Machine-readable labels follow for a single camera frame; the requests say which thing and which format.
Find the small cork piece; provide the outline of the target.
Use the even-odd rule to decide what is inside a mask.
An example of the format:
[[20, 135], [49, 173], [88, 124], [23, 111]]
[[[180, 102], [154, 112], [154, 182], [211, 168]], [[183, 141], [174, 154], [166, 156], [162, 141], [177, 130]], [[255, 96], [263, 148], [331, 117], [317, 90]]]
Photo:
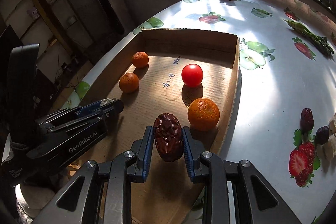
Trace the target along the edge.
[[101, 101], [100, 106], [104, 106], [104, 105], [107, 105], [107, 104], [112, 103], [112, 102], [114, 102], [113, 99], [105, 98]]

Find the large wrinkled red date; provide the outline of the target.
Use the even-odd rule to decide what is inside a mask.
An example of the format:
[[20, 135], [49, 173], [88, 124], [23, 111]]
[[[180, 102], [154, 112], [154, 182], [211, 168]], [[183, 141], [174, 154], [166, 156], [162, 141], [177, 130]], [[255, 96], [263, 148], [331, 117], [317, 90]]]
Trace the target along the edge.
[[160, 114], [154, 121], [153, 135], [157, 151], [163, 161], [172, 162], [182, 157], [182, 128], [175, 115]]

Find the large orange mandarin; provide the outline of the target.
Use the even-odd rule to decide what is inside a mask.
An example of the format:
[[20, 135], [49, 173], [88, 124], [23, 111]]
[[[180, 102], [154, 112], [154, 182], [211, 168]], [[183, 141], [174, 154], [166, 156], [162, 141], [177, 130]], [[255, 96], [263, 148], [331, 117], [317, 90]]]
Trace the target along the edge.
[[209, 131], [216, 127], [220, 111], [215, 102], [208, 98], [197, 98], [191, 102], [187, 111], [191, 127], [198, 131]]

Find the small orange mandarin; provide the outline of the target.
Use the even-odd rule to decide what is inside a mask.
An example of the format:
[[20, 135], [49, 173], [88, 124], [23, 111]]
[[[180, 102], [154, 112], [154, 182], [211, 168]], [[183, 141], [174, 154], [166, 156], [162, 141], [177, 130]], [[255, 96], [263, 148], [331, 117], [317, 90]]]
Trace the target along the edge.
[[139, 87], [139, 78], [134, 73], [124, 74], [119, 81], [119, 88], [124, 93], [132, 93]]

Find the red cherry tomato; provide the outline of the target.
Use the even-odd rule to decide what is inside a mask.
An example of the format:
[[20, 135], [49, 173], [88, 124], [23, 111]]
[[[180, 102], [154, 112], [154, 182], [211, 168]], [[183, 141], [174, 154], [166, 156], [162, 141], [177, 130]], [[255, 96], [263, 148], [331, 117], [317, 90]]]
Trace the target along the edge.
[[181, 72], [184, 84], [190, 88], [195, 88], [202, 83], [203, 71], [197, 64], [186, 65]]

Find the small red date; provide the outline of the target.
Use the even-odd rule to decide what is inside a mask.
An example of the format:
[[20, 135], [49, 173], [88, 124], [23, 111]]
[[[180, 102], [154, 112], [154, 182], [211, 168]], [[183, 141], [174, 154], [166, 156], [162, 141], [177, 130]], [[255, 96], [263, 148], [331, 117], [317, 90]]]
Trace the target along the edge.
[[314, 127], [313, 113], [310, 108], [304, 108], [301, 112], [300, 128], [302, 132], [308, 132]]

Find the dark plum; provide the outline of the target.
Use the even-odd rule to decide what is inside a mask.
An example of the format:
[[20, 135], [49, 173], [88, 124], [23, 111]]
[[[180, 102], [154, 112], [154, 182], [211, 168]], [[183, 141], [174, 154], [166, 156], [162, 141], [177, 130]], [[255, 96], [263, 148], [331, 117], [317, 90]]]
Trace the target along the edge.
[[329, 140], [330, 132], [328, 126], [323, 126], [319, 128], [315, 135], [315, 143], [323, 145]]

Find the brown cork block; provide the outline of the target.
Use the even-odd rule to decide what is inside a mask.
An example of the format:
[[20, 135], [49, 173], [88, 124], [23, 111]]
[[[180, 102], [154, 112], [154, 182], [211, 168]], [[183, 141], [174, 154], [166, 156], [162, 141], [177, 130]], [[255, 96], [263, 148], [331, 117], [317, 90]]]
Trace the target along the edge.
[[336, 114], [333, 115], [333, 117], [329, 121], [329, 132], [330, 135], [335, 135], [336, 134]]

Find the brown cardboard tray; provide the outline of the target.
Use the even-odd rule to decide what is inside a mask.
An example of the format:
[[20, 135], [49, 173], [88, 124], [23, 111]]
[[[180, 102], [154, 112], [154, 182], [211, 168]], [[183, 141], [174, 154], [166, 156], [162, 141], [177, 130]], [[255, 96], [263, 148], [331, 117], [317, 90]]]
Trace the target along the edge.
[[[140, 51], [147, 53], [149, 63], [136, 68], [131, 59]], [[197, 64], [203, 71], [202, 83], [195, 88], [182, 80], [182, 69], [189, 64]], [[206, 149], [219, 152], [232, 116], [238, 72], [236, 35], [193, 29], [142, 30], [111, 57], [81, 101], [87, 105], [104, 98], [120, 99], [124, 108], [115, 127], [79, 161], [112, 160], [141, 139], [146, 127], [162, 113], [174, 114], [182, 126], [188, 126], [189, 104], [199, 97], [216, 103], [220, 120], [212, 130], [192, 134]], [[139, 78], [139, 87], [132, 93], [119, 88], [126, 73]], [[131, 219], [134, 223], [181, 223], [201, 190], [201, 185], [187, 176], [183, 159], [164, 162], [153, 151], [146, 182], [131, 186]]]

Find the fruit print tablecloth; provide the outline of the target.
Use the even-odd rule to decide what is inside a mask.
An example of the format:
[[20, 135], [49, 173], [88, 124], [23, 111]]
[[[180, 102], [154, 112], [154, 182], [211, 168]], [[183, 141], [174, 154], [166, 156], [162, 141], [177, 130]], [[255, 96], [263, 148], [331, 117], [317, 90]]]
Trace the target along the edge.
[[335, 114], [335, 57], [325, 57], [284, 19], [300, 22], [315, 34], [329, 34], [329, 45], [335, 47], [335, 23], [299, 0], [182, 0], [117, 43], [84, 77], [85, 89], [143, 29], [195, 28], [237, 35], [239, 87], [221, 156], [251, 160], [302, 223], [335, 223], [335, 157], [328, 161], [318, 145], [317, 168], [304, 187], [286, 170], [298, 143], [301, 110], [312, 110], [315, 128], [328, 126]]

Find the purple plush toy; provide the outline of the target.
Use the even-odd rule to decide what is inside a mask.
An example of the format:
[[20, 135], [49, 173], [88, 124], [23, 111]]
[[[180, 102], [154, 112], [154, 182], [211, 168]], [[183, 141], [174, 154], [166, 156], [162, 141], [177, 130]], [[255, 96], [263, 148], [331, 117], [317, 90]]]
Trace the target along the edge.
[[26, 12], [33, 20], [37, 20], [40, 17], [38, 9], [35, 6], [27, 10]]

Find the green leafy vegetable bunch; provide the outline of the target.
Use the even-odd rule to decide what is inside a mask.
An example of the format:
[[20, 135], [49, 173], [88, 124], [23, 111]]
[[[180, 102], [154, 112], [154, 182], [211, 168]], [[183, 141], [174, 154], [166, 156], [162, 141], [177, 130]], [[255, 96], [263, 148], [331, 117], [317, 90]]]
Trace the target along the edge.
[[288, 26], [290, 26], [294, 31], [308, 38], [325, 57], [332, 57], [334, 50], [329, 45], [327, 37], [316, 35], [300, 22], [285, 19], [284, 21], [287, 22]]

